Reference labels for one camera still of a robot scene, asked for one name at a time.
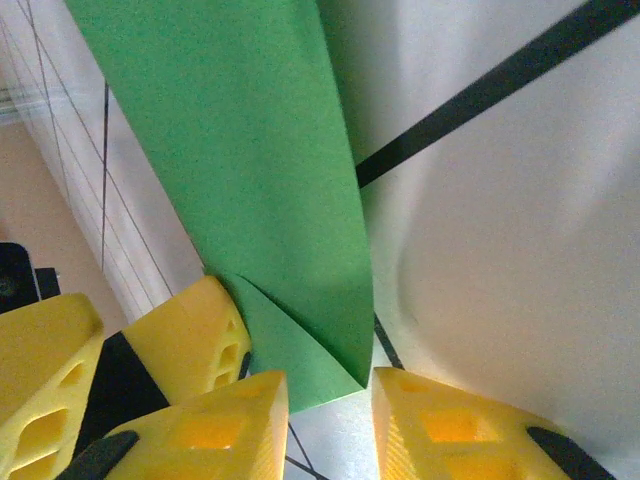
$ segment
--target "black strip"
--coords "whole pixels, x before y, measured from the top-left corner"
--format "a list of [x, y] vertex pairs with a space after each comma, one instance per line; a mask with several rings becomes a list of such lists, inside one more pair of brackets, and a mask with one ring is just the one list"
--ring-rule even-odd
[[104, 234], [107, 225], [107, 145], [109, 139], [109, 84], [104, 82], [104, 137], [102, 139], [102, 246], [100, 268], [104, 271]]
[[242, 359], [242, 365], [240, 365], [240, 373], [238, 374], [238, 380], [242, 380], [246, 378], [249, 373], [249, 365], [251, 364], [251, 352], [247, 352], [244, 354], [244, 358]]
[[291, 430], [291, 435], [293, 435], [293, 438], [295, 439], [296, 443], [298, 444], [298, 448], [302, 452], [302, 456], [304, 457], [304, 460], [307, 462], [307, 465], [309, 466], [309, 468], [312, 471], [314, 471], [313, 470], [313, 464], [311, 463], [311, 459], [309, 458], [309, 455], [307, 455], [306, 450], [302, 446], [302, 442], [298, 438], [298, 434], [296, 433], [296, 431], [293, 429], [293, 425], [291, 425], [291, 422], [289, 422], [289, 430]]
[[391, 340], [389, 340], [389, 336], [387, 335], [386, 330], [382, 326], [382, 323], [380, 323], [378, 315], [376, 315], [375, 313], [373, 314], [373, 331], [376, 332], [378, 340], [380, 340], [380, 344], [384, 349], [384, 353], [387, 354], [387, 358], [391, 362], [391, 366], [404, 370], [404, 365], [402, 365], [400, 357], [398, 357], [398, 352], [396, 352], [396, 349], [393, 347], [393, 344], [391, 343]]
[[116, 333], [102, 345], [74, 457], [118, 425], [168, 406], [125, 336]]
[[304, 470], [305, 472], [307, 472], [309, 475], [312, 475], [314, 477], [316, 477], [316, 480], [330, 480], [328, 477], [325, 477], [324, 475], [320, 475], [318, 472], [316, 472], [315, 470], [311, 470], [309, 467], [307, 467], [306, 465], [304, 465], [303, 463], [300, 463], [299, 461], [291, 458], [290, 456], [285, 456], [284, 457], [285, 460], [287, 462], [289, 462], [292, 465], [295, 465], [296, 467], [298, 467], [300, 470]]
[[570, 438], [541, 427], [527, 433], [571, 480], [616, 480]]
[[0, 242], [0, 314], [40, 301], [29, 252], [13, 242]]
[[56, 480], [104, 480], [139, 439], [133, 430], [125, 430], [96, 440]]
[[356, 167], [360, 188], [580, 52], [640, 11], [638, 0], [591, 0]]
[[55, 268], [36, 268], [36, 280], [38, 280], [42, 300], [60, 295], [58, 273]]

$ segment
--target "green paper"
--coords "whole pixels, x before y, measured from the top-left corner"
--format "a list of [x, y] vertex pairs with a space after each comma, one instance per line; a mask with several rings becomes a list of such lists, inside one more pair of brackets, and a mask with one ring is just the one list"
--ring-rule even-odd
[[315, 2], [67, 4], [208, 273], [235, 292], [252, 371], [284, 368], [292, 411], [366, 386], [368, 246]]
[[360, 390], [349, 372], [302, 327], [292, 324], [291, 318], [260, 290], [237, 275], [228, 280], [243, 310], [261, 312], [261, 321], [251, 327], [252, 370], [286, 370], [288, 385], [304, 385], [305, 389], [315, 392], [311, 397], [299, 388], [290, 388], [291, 411], [304, 410]]

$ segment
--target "thin black line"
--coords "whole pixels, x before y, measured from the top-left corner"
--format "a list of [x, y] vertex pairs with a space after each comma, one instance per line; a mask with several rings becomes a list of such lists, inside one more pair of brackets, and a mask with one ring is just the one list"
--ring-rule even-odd
[[291, 422], [289, 422], [289, 430], [291, 430], [291, 434], [293, 435], [293, 438], [295, 439], [296, 443], [298, 444], [298, 447], [300, 448], [300, 451], [302, 452], [302, 456], [304, 457], [305, 461], [307, 462], [307, 465], [309, 465], [309, 468], [311, 470], [313, 470], [313, 464], [311, 463], [311, 460], [309, 459], [309, 456], [307, 455], [307, 452], [305, 451], [304, 447], [302, 446], [302, 442], [298, 438], [298, 434], [293, 429], [293, 425], [291, 425]]
[[307, 467], [305, 464], [300, 463], [299, 461], [291, 458], [290, 456], [285, 456], [284, 457], [285, 460], [287, 462], [289, 462], [292, 465], [295, 465], [296, 467], [298, 467], [300, 470], [304, 470], [305, 472], [307, 472], [309, 475], [312, 475], [314, 477], [316, 477], [317, 480], [330, 480], [329, 477], [325, 477], [324, 475], [319, 474], [318, 472], [316, 472], [315, 470], [311, 470], [309, 467]]
[[107, 139], [109, 134], [109, 84], [104, 82], [104, 139], [102, 141], [102, 246], [100, 269], [104, 272], [104, 234], [107, 224]]
[[638, 0], [589, 0], [356, 167], [363, 188], [636, 16]]
[[42, 86], [44, 88], [44, 93], [46, 95], [46, 100], [47, 100], [47, 107], [49, 109], [49, 115], [51, 117], [51, 128], [53, 129], [53, 137], [54, 140], [56, 142], [56, 150], [58, 152], [58, 160], [60, 162], [60, 169], [62, 170], [62, 179], [63, 179], [63, 183], [64, 183], [64, 189], [66, 191], [67, 194], [67, 201], [69, 201], [70, 195], [69, 195], [69, 184], [67, 183], [67, 173], [65, 171], [64, 168], [64, 162], [62, 161], [62, 155], [60, 154], [60, 142], [58, 141], [58, 131], [56, 130], [56, 125], [55, 125], [55, 121], [54, 121], [54, 117], [53, 117], [53, 108], [51, 108], [51, 99], [49, 98], [49, 89], [47, 87], [47, 77], [44, 73], [44, 65], [42, 63], [42, 54], [40, 53], [40, 45], [38, 42], [38, 35], [36, 34], [36, 27], [35, 27], [35, 23], [33, 21], [33, 12], [31, 10], [31, 0], [27, 0], [27, 8], [29, 10], [29, 18], [27, 18], [27, 21], [29, 22], [29, 24], [31, 25], [31, 30], [33, 31], [33, 40], [36, 44], [36, 52], [38, 54], [38, 63], [40, 64], [40, 73], [42, 73]]
[[380, 340], [380, 344], [382, 345], [384, 353], [387, 354], [387, 358], [389, 359], [389, 362], [391, 362], [391, 366], [404, 370], [404, 365], [402, 365], [400, 357], [398, 357], [398, 352], [396, 352], [396, 349], [393, 347], [386, 330], [382, 326], [382, 323], [380, 323], [378, 315], [375, 313], [373, 314], [373, 331], [376, 332], [376, 336], [378, 337], [378, 340]]

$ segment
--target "white surface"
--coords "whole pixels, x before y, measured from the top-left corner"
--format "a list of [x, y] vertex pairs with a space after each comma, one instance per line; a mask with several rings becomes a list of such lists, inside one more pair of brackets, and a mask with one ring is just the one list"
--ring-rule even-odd
[[[374, 339], [373, 367], [390, 366]], [[331, 403], [291, 415], [289, 421], [313, 468], [331, 479], [379, 478], [369, 387]]]
[[[342, 3], [360, 158], [575, 5], [426, 3]], [[376, 310], [407, 368], [549, 416], [620, 472], [640, 457], [639, 22], [364, 195]]]

